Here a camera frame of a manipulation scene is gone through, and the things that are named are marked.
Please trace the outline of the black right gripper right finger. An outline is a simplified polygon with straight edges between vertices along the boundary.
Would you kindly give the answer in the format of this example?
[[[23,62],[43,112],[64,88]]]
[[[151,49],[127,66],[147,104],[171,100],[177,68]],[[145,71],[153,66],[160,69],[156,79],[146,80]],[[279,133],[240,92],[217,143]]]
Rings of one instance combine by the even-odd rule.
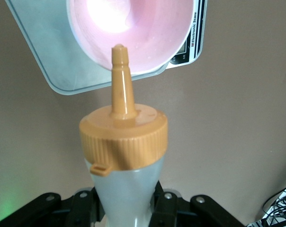
[[[158,182],[152,197],[150,227],[242,227],[231,213],[207,195],[190,201],[173,192],[165,192]]]

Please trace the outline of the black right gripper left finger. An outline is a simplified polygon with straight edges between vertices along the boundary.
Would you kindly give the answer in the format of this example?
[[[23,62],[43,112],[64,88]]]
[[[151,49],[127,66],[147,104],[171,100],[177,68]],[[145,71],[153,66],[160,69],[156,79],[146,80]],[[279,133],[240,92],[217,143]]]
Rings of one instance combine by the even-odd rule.
[[[44,193],[0,221],[2,227],[93,227],[105,216],[94,188],[78,190],[63,200]]]

